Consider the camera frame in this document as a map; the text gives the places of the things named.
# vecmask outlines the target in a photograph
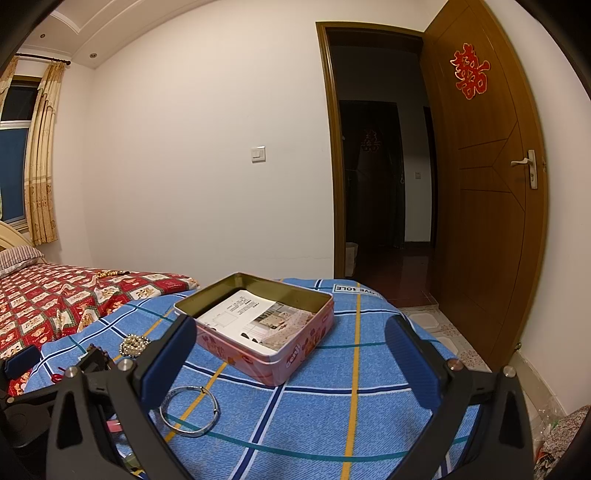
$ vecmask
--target metal screw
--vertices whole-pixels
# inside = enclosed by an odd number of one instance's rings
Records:
[[[135,365],[135,362],[131,358],[124,358],[121,362],[117,364],[117,368],[122,372],[127,372],[127,370],[131,370]]]
[[[514,376],[517,375],[517,372],[514,367],[512,367],[510,365],[505,365],[503,367],[503,375],[505,375],[508,378],[513,378]]]
[[[450,358],[447,361],[447,366],[449,367],[449,370],[453,370],[454,372],[457,372],[458,370],[464,368],[464,364],[462,363],[462,361],[458,360],[457,358]]]
[[[64,377],[72,378],[78,374],[78,367],[68,367],[64,370]]]

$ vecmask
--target trash can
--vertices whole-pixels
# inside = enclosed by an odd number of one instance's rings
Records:
[[[357,259],[357,245],[354,242],[347,242],[345,248],[345,277],[352,277],[355,272],[355,260]]]

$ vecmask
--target door handle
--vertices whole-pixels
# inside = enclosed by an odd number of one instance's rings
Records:
[[[528,150],[527,158],[511,162],[511,167],[516,167],[517,165],[530,166],[530,187],[536,190],[538,188],[538,168],[535,165],[535,150]]]

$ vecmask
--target tiled floor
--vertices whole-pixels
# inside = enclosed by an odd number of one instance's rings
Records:
[[[491,371],[480,355],[472,348],[468,340],[463,337],[437,306],[407,307],[400,308],[400,310],[413,322],[418,323],[437,338],[437,340],[457,355],[471,370]],[[527,393],[523,392],[523,395],[525,397],[525,405],[527,406],[531,433],[534,439],[534,451],[537,451],[540,447],[540,438],[542,438],[542,431],[544,430],[545,424],[542,422],[540,412],[534,407]]]
[[[418,323],[431,333],[454,355],[457,355],[468,368],[486,372],[491,371],[468,340],[453,326],[437,306],[407,307],[400,308],[400,310],[413,322]]]
[[[437,300],[429,293],[432,254],[431,247],[359,246],[353,278],[397,307],[436,305]]]

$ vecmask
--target striped pillow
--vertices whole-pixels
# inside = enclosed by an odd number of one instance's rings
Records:
[[[2,250],[0,252],[0,278],[7,277],[29,265],[38,264],[43,260],[43,257],[45,255],[29,245]]]

